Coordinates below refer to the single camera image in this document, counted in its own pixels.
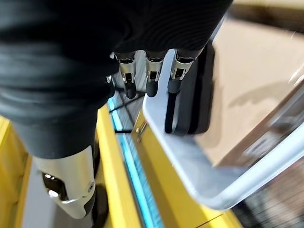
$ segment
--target black fingertip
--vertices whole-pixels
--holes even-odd
[[[155,97],[158,89],[158,81],[157,82],[147,82],[146,85],[146,93],[149,97]]]
[[[124,84],[124,91],[125,91],[125,95],[129,99],[134,98],[136,96],[135,82],[134,83],[126,83],[126,84]]]
[[[169,78],[168,81],[168,92],[171,94],[176,94],[179,92],[181,86],[181,81],[178,79],[172,79],[171,77]]]

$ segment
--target cardboard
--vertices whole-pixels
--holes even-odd
[[[250,166],[286,136],[269,121],[303,84],[304,35],[228,19],[213,45],[210,127],[195,140],[214,166]]]
[[[303,0],[234,0],[229,13],[238,19],[304,32]]]

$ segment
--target robotic finger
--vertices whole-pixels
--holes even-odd
[[[162,72],[162,64],[167,51],[151,52],[145,51],[146,53],[146,93],[149,97],[154,97],[157,94],[158,79]]]
[[[128,98],[132,99],[136,96],[135,85],[135,51],[130,53],[115,53],[119,62],[119,68],[124,82],[124,91]]]
[[[178,93],[181,81],[189,71],[192,63],[201,54],[203,48],[198,51],[189,51],[184,49],[176,49],[175,56],[171,66],[171,75],[168,81],[168,92]]]

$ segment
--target silver metal joint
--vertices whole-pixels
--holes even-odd
[[[111,76],[107,76],[107,77],[106,77],[106,82],[107,82],[107,83],[110,83],[111,80],[112,80],[112,77],[111,77]]]
[[[146,53],[146,75],[148,82],[157,82],[162,72],[164,58],[152,58]]]
[[[174,80],[182,80],[189,71],[192,63],[196,60],[196,57],[181,56],[178,50],[175,50],[175,57],[171,66],[171,78]]]
[[[120,58],[119,54],[116,54],[116,58],[119,62],[119,68],[123,77],[123,82],[125,84],[134,83],[136,74],[135,52],[132,56],[127,58]]]

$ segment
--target yellow rail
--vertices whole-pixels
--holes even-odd
[[[13,131],[0,117],[0,227],[20,228],[31,158]]]
[[[144,121],[140,112],[135,129]],[[137,132],[133,131],[132,137],[165,227],[242,227],[231,211],[202,207],[190,197],[149,126],[146,126],[140,141],[137,142]]]
[[[113,228],[141,228],[140,219],[106,107],[98,111],[97,134]]]

